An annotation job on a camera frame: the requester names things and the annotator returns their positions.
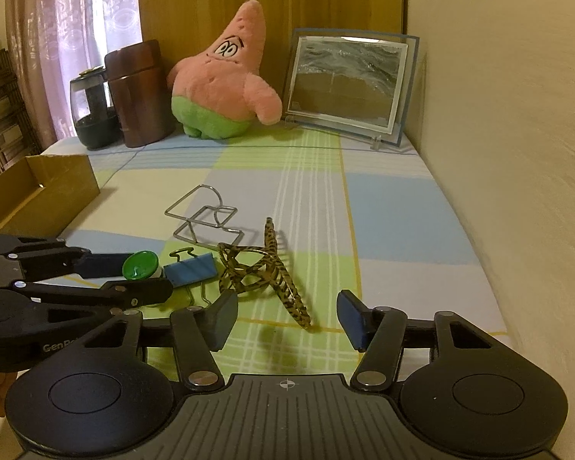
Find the brown cylindrical thermos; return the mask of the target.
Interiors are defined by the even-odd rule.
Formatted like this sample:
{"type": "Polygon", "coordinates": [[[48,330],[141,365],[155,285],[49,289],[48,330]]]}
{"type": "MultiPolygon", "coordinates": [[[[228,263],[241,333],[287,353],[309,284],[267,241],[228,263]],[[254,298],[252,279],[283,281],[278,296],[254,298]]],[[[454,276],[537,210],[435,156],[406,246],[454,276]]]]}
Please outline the brown cylindrical thermos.
{"type": "Polygon", "coordinates": [[[105,70],[126,146],[140,148],[173,133],[175,120],[156,39],[110,52],[105,70]]]}

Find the glass jar dark green base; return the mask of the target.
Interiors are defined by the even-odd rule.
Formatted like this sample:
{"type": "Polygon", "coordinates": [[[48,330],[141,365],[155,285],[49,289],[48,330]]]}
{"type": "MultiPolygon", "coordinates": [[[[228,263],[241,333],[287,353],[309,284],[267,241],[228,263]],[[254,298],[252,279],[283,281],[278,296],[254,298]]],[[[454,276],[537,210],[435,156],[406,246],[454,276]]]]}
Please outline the glass jar dark green base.
{"type": "Polygon", "coordinates": [[[104,67],[92,67],[70,81],[70,108],[77,138],[88,150],[119,140],[120,124],[104,67]]]}

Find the leopard print hair claw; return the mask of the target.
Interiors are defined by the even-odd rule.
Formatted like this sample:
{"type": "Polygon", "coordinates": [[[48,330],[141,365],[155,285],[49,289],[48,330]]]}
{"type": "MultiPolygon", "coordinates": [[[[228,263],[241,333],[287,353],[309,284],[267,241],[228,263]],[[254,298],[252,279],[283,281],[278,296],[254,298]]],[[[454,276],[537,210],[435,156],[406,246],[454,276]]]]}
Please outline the leopard print hair claw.
{"type": "Polygon", "coordinates": [[[303,329],[312,327],[311,315],[278,252],[273,219],[264,224],[263,246],[241,246],[221,242],[219,260],[223,272],[219,277],[219,293],[244,294],[270,287],[283,307],[303,329]]]}

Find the blue binder clip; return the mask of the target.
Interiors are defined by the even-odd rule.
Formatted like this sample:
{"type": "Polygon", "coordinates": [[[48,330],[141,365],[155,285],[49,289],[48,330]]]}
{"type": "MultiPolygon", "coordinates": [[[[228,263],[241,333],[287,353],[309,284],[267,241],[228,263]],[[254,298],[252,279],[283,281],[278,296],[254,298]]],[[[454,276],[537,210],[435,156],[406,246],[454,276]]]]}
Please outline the blue binder clip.
{"type": "Polygon", "coordinates": [[[194,303],[194,296],[191,287],[200,285],[200,298],[211,305],[207,298],[205,285],[218,277],[218,269],[214,256],[210,252],[203,255],[196,255],[193,247],[184,247],[173,250],[169,256],[174,262],[163,267],[164,275],[170,280],[175,289],[185,288],[189,294],[191,304],[194,303]]]}

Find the checked pastel tablecloth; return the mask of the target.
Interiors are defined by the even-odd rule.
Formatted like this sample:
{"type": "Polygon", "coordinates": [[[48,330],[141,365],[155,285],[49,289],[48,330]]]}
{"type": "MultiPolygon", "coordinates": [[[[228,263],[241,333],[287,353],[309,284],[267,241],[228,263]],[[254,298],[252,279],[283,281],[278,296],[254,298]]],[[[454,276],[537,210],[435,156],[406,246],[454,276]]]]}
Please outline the checked pastel tablecloth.
{"type": "Polygon", "coordinates": [[[64,230],[72,246],[150,250],[168,264],[181,248],[181,218],[216,197],[235,208],[228,227],[242,230],[246,245],[262,245],[273,221],[312,327],[302,329],[272,291],[242,295],[216,356],[226,375],[352,373],[358,356],[335,310],[343,289],[412,319],[451,310],[508,337],[465,231],[409,143],[374,151],[327,132],[277,127],[228,142],[179,133],[89,159],[100,192],[64,230]]]}

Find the large open cardboard box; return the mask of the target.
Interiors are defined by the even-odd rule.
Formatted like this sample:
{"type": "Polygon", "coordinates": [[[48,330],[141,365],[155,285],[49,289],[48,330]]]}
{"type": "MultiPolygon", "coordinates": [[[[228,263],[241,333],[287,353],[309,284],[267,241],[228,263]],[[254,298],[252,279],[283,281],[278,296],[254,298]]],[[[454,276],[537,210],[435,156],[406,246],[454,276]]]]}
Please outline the large open cardboard box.
{"type": "Polygon", "coordinates": [[[86,155],[26,156],[0,174],[0,234],[58,237],[98,194],[86,155]]]}

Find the sheer purple curtain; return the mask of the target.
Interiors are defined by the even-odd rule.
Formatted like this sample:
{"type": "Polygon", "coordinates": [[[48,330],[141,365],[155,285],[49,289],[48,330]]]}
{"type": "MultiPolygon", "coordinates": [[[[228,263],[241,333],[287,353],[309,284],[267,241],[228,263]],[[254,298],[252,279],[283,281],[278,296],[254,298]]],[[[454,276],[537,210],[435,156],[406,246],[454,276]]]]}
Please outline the sheer purple curtain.
{"type": "Polygon", "coordinates": [[[76,134],[69,83],[142,41],[139,0],[5,0],[9,53],[41,148],[76,134]]]}

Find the green white tape roll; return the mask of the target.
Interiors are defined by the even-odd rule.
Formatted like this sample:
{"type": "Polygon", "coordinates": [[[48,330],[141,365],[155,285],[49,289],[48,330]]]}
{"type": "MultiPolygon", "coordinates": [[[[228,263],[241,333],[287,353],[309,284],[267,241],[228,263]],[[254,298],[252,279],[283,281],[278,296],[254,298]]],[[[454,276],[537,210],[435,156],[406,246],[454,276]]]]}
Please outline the green white tape roll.
{"type": "Polygon", "coordinates": [[[145,280],[164,275],[158,255],[150,250],[141,250],[129,255],[123,262],[121,273],[127,280],[145,280]]]}

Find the silver framed sand picture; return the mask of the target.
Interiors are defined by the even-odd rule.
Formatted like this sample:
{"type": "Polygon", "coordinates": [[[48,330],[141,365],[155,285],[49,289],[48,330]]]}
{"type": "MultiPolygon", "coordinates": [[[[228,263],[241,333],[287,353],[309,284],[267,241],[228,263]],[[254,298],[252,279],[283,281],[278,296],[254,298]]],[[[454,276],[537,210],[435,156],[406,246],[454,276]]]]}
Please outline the silver framed sand picture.
{"type": "Polygon", "coordinates": [[[352,29],[294,31],[283,118],[379,145],[401,144],[406,126],[419,38],[352,29]]]}

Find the pink Patrick star plush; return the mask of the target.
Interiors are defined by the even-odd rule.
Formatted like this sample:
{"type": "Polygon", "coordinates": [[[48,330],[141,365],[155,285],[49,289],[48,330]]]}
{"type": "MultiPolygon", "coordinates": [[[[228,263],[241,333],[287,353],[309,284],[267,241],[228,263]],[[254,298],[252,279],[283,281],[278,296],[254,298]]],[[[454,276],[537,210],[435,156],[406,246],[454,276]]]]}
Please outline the pink Patrick star plush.
{"type": "Polygon", "coordinates": [[[171,111],[188,136],[224,140],[245,134],[254,120],[279,122],[281,98],[260,76],[265,42],[263,6],[248,0],[212,45],[171,69],[171,111]]]}

